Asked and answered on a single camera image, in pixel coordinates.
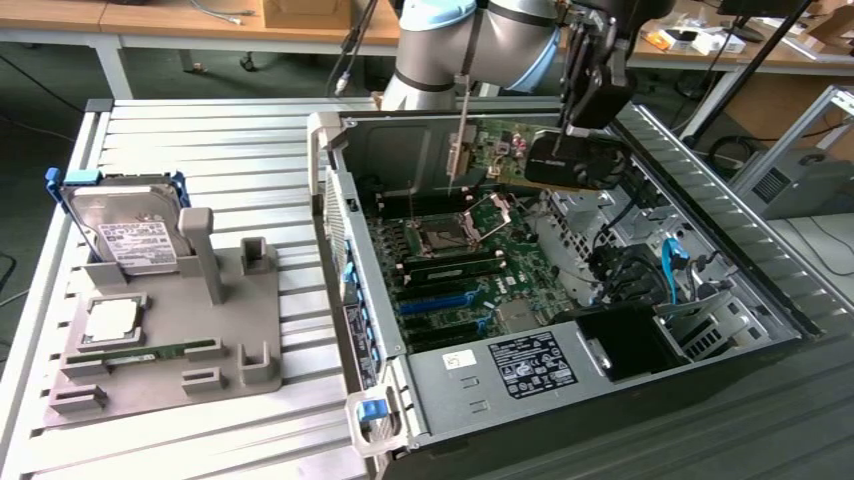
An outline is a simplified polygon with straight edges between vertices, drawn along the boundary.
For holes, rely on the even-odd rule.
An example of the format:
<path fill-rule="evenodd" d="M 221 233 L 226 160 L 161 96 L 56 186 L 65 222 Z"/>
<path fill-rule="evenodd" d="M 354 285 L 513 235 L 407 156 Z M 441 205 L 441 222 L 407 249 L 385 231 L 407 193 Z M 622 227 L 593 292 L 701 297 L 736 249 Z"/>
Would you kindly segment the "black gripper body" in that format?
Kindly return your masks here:
<path fill-rule="evenodd" d="M 576 4 L 600 10 L 620 25 L 644 25 L 666 17 L 676 6 L 674 0 L 577 0 Z"/>

